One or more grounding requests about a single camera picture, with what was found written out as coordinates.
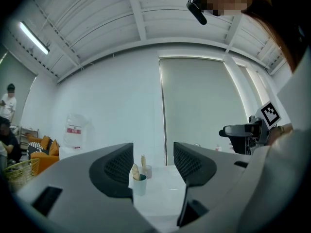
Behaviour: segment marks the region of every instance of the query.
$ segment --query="person in black clothing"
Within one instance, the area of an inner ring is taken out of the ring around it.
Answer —
[[[8,153],[8,160],[14,160],[16,163],[21,158],[21,149],[15,135],[10,130],[10,122],[0,117],[0,144],[2,144]]]

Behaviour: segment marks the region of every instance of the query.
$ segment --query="ceiling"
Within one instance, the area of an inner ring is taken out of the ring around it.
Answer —
[[[279,47],[246,16],[205,15],[201,25],[188,0],[25,0],[7,34],[60,82],[93,61],[138,46],[199,43],[242,54],[270,71],[285,63]],[[45,55],[20,30],[24,21],[50,49]]]

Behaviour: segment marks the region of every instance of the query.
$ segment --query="tube light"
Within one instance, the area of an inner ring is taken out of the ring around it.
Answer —
[[[31,30],[25,25],[24,22],[20,22],[19,27],[28,36],[28,38],[31,39],[31,41],[35,43],[38,48],[41,49],[42,52],[44,52],[45,54],[49,53],[50,50],[42,44],[38,37],[36,37],[35,34],[31,32]]]

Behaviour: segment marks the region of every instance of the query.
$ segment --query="yellow basket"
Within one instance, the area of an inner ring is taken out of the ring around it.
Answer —
[[[39,170],[39,159],[23,161],[4,170],[5,177],[12,191],[16,192],[32,180]]]

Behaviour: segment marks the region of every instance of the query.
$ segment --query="headset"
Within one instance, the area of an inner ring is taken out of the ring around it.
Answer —
[[[197,18],[197,20],[202,24],[202,25],[206,25],[207,24],[207,20],[203,15],[204,11],[209,12],[210,14],[212,14],[213,16],[220,16],[219,11],[218,10],[212,10],[209,8],[210,4],[208,3],[201,3],[201,0],[188,0],[187,2],[187,8],[189,9],[189,11],[195,16],[195,18]]]

